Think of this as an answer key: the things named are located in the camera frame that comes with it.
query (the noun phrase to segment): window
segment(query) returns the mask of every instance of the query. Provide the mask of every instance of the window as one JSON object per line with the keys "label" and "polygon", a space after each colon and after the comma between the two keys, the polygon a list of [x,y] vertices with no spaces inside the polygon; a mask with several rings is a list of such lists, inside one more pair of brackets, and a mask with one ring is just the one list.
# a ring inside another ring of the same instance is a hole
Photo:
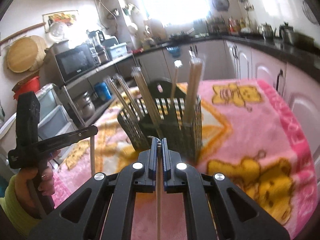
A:
{"label": "window", "polygon": [[184,24],[205,18],[209,11],[206,0],[142,0],[147,16],[168,24]]}

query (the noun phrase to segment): black countertop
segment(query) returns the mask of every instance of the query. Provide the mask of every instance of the black countertop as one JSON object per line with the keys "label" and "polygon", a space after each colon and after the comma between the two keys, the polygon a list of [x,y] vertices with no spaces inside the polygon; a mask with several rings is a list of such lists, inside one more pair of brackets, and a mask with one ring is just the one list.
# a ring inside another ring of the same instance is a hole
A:
{"label": "black countertop", "polygon": [[153,47],[147,51],[134,54],[134,56],[143,55],[166,47],[179,46],[201,41],[227,40],[249,46],[253,49],[260,50],[270,56],[273,56],[283,62],[289,62],[298,67],[310,77],[320,83],[320,56],[298,49],[288,44],[284,44],[281,39],[275,38],[274,41],[265,41],[259,36],[233,36],[233,35],[215,35],[201,38],[191,38],[182,42],[167,42],[162,45]]}

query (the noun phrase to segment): red basket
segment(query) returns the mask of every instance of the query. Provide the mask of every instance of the red basket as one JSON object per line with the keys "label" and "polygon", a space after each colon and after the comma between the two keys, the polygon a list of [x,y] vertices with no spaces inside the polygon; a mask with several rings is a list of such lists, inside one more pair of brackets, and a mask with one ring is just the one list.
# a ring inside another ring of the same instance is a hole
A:
{"label": "red basket", "polygon": [[27,93],[30,91],[37,92],[40,90],[39,76],[30,79],[27,83],[23,84],[18,91],[14,94],[13,98],[18,100],[20,94]]}

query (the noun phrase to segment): blue thermos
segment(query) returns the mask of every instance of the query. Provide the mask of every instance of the blue thermos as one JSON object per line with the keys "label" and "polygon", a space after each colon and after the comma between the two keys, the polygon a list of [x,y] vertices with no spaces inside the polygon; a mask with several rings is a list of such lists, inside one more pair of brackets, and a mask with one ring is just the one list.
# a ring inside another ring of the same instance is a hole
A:
{"label": "blue thermos", "polygon": [[109,88],[105,82],[95,84],[94,90],[102,101],[106,102],[112,98]]}

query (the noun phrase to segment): stainless steel pot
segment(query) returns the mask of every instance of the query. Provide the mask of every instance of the stainless steel pot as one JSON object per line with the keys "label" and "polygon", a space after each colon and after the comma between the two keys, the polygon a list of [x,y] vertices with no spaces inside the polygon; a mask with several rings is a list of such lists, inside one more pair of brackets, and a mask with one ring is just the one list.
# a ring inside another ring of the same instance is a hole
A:
{"label": "stainless steel pot", "polygon": [[89,119],[96,111],[88,91],[76,98],[75,105],[84,120]]}

